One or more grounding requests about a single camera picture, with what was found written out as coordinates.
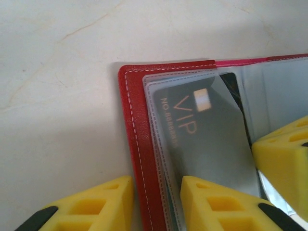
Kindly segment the black VIP card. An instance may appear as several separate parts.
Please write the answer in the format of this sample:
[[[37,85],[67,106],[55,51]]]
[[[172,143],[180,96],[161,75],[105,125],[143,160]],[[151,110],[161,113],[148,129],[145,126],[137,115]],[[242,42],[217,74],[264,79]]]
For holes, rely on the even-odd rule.
[[[260,195],[234,73],[168,78],[149,89],[175,196],[184,176]]]

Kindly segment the red leather card holder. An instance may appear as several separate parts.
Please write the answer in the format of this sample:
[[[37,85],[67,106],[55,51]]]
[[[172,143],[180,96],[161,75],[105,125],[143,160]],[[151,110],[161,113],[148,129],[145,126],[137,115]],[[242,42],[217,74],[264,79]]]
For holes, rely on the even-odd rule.
[[[172,229],[166,227],[165,205],[161,200],[160,180],[156,170],[156,159],[142,84],[143,77],[147,74],[192,72],[304,57],[308,57],[308,53],[239,60],[188,60],[164,64],[128,64],[119,69],[119,89],[144,231],[172,231]]]

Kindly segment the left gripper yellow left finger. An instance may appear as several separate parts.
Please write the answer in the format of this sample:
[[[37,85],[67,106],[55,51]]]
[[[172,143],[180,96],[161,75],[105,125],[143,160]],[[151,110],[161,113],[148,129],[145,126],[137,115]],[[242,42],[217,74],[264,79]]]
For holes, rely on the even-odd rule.
[[[46,205],[15,231],[131,231],[134,187],[122,176]]]

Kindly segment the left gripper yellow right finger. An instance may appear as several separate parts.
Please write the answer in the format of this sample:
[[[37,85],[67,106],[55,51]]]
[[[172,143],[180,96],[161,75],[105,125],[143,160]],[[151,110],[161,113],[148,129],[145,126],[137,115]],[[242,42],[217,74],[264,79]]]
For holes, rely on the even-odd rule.
[[[267,200],[193,176],[182,178],[187,231],[306,231]]]

